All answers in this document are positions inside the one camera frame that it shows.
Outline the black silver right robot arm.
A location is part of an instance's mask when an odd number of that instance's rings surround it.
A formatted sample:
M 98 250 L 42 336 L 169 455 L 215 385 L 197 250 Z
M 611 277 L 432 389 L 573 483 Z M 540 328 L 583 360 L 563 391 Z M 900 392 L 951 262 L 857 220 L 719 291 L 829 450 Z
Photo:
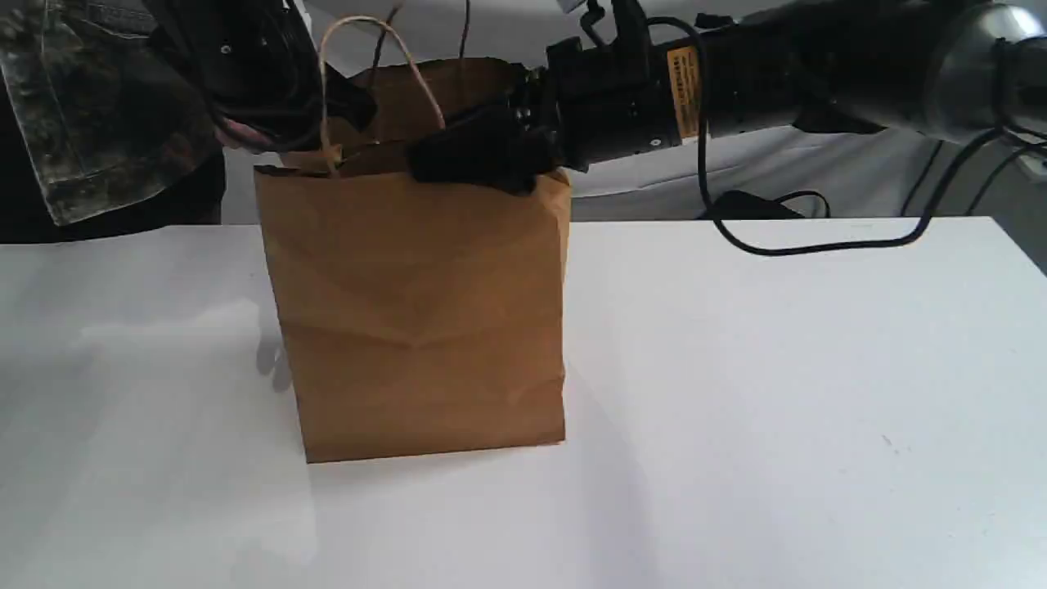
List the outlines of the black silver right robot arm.
M 1045 26 L 995 1 L 796 1 L 692 23 L 612 1 L 616 36 L 586 2 L 581 29 L 502 98 L 405 151 L 417 182 L 530 191 L 540 174 L 790 126 L 908 129 L 964 144 L 1045 136 Z

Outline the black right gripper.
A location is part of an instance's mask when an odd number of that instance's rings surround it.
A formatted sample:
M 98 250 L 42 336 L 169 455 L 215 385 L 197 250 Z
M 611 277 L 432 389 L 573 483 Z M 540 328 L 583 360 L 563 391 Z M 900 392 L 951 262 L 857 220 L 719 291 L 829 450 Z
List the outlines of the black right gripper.
M 652 44 L 636 1 L 612 1 L 616 38 L 586 3 L 581 27 L 592 41 L 566 38 L 545 49 L 545 67 L 528 71 L 503 97 L 452 117 L 407 148 L 416 182 L 475 184 L 524 195 L 545 173 L 680 146 L 668 60 Z

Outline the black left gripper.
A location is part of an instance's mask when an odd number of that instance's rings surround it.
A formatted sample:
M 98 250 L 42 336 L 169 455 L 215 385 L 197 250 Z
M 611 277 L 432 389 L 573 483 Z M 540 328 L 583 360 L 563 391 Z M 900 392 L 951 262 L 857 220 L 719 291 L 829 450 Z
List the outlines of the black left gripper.
M 366 129 L 370 93 L 321 62 L 295 1 L 150 1 L 149 44 L 201 94 L 211 120 L 247 124 L 281 152 L 319 148 L 324 113 Z

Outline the person's right hand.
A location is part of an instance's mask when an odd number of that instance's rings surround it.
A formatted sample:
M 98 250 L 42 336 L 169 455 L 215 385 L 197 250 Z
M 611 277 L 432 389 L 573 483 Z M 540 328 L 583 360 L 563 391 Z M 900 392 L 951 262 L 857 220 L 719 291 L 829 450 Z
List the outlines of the person's right hand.
M 241 124 L 225 117 L 213 121 L 214 136 L 222 146 L 246 151 L 254 155 L 280 153 L 279 145 L 270 137 L 247 124 Z

